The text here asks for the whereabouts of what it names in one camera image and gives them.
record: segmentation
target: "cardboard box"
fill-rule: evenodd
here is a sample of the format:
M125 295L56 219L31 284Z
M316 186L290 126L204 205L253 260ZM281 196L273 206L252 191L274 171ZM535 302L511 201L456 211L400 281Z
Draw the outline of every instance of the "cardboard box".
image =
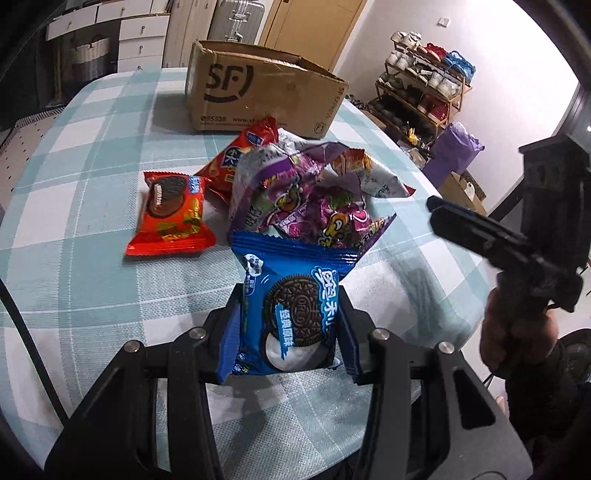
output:
M486 210L480 200L476 196L473 200L470 200L468 195L466 195L465 188L466 181L462 180L457 173L451 172L445 181L439 185L437 191L441 193L441 197L444 200L457 203L462 207L469 208L476 213L486 216Z
M196 130L239 131L272 115L290 132L322 138L347 88L344 80L291 53L195 41L185 95Z

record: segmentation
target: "printed phone number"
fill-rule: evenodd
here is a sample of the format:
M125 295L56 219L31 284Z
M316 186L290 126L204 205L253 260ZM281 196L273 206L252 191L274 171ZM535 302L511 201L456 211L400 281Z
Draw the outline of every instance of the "printed phone number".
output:
M203 115L201 117L201 121L202 122L225 122L226 117L225 116L205 116L205 115Z

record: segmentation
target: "blue snack package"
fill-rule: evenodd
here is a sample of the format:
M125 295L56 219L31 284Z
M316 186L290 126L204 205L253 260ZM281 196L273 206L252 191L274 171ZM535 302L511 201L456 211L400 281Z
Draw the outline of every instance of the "blue snack package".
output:
M358 251L235 231L246 269L240 347L232 371L269 375L329 367L335 357L339 281Z

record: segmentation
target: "red shoe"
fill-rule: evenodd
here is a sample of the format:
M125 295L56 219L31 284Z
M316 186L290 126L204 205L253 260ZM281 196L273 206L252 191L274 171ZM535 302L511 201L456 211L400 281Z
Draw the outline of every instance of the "red shoe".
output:
M418 104L417 110L427 115L433 108L433 105L436 101L437 99L431 95L423 95L423 99L421 100L421 103Z
M428 43L425 48L427 50L427 53L437 61L442 61L447 53L445 51L445 48L438 47L437 45L433 45L432 43Z
M437 99L433 103L434 106L427 116L435 123L443 122L447 118L447 104Z

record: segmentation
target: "snack wrapper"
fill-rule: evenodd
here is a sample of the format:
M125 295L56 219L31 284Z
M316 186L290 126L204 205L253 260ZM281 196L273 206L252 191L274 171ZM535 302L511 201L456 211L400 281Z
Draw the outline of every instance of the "snack wrapper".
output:
M268 116L245 128L236 140L199 170L197 175L210 179L210 188L229 203L234 174L240 158L253 147L274 143L277 140L277 123L273 117Z
M361 148L344 152L331 166L337 175L355 172L361 181L361 190L372 197L384 199L410 197L415 189L402 183L388 167L371 158Z
M324 166L349 148L329 141L293 145L287 150L264 145L241 158L230 201L230 234L263 231L289 216L306 201Z
M150 193L139 230L129 242L127 255L191 253L216 243L202 221L204 177L171 172L144 172Z
M332 366L339 281L358 253L244 231L234 232L232 250L246 269L233 373Z
M291 238L363 254L385 232L395 215L372 220L365 209L359 177L348 173L318 182L308 201L274 226Z

